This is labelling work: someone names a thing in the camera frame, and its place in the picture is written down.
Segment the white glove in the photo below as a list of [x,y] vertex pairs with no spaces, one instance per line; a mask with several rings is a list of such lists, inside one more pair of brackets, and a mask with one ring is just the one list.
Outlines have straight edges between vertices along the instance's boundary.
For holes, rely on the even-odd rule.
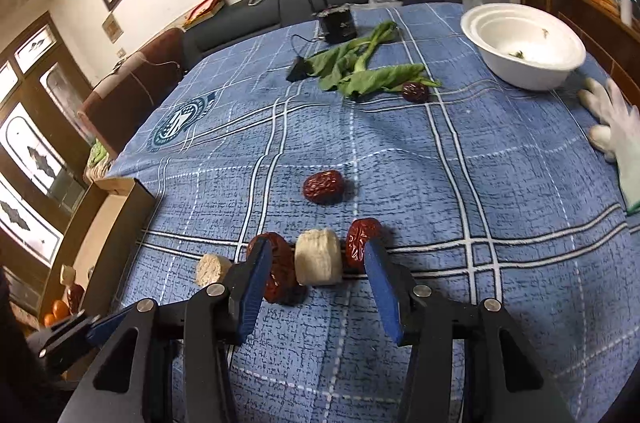
[[633,106],[626,107],[616,83],[607,79],[607,89],[592,78],[584,81],[586,90],[578,91],[582,105],[602,125],[589,130],[589,141],[604,152],[609,162],[618,162],[620,189],[625,198],[626,212],[640,210],[640,114]]

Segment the blue tablecloth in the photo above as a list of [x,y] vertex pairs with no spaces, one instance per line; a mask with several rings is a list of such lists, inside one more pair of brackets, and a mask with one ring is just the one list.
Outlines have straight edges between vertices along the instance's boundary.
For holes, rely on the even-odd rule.
[[[369,67],[425,63],[443,87],[426,105],[379,94],[361,103],[290,84],[290,36],[269,32],[194,67],[117,158],[158,198],[117,302],[160,304],[198,290],[203,253],[243,260],[254,235],[294,243],[305,229],[344,238],[357,217],[386,226],[389,253],[451,299],[502,300],[556,376],[571,413],[595,422],[640,358],[640,283],[615,167],[584,132],[594,124],[575,98],[585,76],[606,74],[588,56],[556,92],[497,79],[460,30],[458,4],[416,4],[355,14],[366,34],[399,25]],[[306,45],[306,54],[320,43]],[[338,169],[347,199],[320,207],[303,180]],[[385,336],[366,277],[310,289],[299,307],[262,303],[230,375],[241,421],[390,422],[410,348]],[[462,396],[454,346],[451,413]],[[184,420],[182,362],[174,416]]]

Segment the brown armchair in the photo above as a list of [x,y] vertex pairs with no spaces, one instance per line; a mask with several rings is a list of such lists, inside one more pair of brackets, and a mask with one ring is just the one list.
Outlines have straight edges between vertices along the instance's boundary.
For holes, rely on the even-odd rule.
[[78,116],[116,157],[184,75],[183,32],[171,28],[94,87]]

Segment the red date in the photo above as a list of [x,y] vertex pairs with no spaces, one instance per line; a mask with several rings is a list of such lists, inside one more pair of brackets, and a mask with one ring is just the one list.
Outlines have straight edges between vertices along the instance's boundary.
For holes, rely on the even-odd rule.
[[364,245],[382,235],[382,225],[373,217],[356,219],[347,232],[347,249],[344,260],[347,266],[364,273]]
[[271,260],[271,273],[267,279],[267,287],[264,290],[264,299],[277,304],[287,301],[289,294],[298,285],[296,281],[296,270],[293,259],[293,250],[282,237],[273,231],[256,235],[246,249],[249,257],[258,237],[265,237],[273,248],[273,260]]
[[302,195],[312,203],[329,205],[342,199],[344,179],[337,170],[318,172],[305,179]]
[[84,288],[79,284],[73,284],[66,289],[66,303],[69,304],[69,311],[72,314],[78,313],[82,297],[84,296]]
[[402,85],[402,98],[413,104],[423,104],[429,99],[429,86],[420,82],[405,82]]

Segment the metal screw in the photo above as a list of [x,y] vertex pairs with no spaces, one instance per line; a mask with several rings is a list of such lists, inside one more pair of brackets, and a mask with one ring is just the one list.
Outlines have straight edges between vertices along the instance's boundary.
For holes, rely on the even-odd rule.
[[487,311],[500,311],[502,304],[500,304],[495,298],[488,298],[484,301],[484,307]]
[[426,284],[418,284],[414,286],[414,295],[417,297],[430,297],[431,288]]
[[146,313],[147,311],[151,311],[153,307],[154,302],[150,298],[145,298],[138,302],[136,309],[141,313]]
[[209,286],[207,287],[207,295],[209,295],[210,297],[217,297],[219,295],[222,295],[224,292],[224,285],[219,284],[218,282],[209,284]]

